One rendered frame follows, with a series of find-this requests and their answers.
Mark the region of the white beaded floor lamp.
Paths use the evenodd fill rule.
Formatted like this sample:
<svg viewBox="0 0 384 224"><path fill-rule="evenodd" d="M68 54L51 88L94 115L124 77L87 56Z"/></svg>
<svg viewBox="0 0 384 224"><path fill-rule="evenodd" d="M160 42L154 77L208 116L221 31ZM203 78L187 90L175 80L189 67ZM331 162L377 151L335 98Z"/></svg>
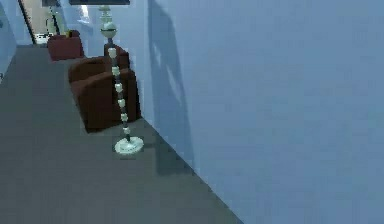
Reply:
<svg viewBox="0 0 384 224"><path fill-rule="evenodd" d="M142 150L144 141L140 137L132 136L131 130L128 127L128 114L123 96L123 85L120 81L120 68L117 63L117 51L115 48L116 44L113 41L113 38L117 33L117 26L113 22L109 5L100 5L99 11L101 12L100 33L107 39L105 45L108 46L108 55L111 58L111 73L115 79L115 90L118 97L118 105L120 107L120 119L123 134L123 137L113 146L113 151L124 156L133 155Z"/></svg>

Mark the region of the black door frame post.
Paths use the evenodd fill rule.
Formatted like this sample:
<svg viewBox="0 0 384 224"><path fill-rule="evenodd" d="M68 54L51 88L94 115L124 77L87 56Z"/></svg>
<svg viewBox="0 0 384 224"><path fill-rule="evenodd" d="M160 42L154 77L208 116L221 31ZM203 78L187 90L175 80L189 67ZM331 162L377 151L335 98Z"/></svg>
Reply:
<svg viewBox="0 0 384 224"><path fill-rule="evenodd" d="M26 11L24 2L23 2L23 0L17 0L17 1L18 1L19 8L21 10L21 13L23 15L23 18L24 18L24 22L25 22L25 24L27 26L28 33L29 33L30 39L32 41L32 44L35 45L36 44L36 39L35 39L35 36L34 36L34 33L33 33L33 29L32 29L32 26L31 26L30 17L28 16L28 13Z"/></svg>

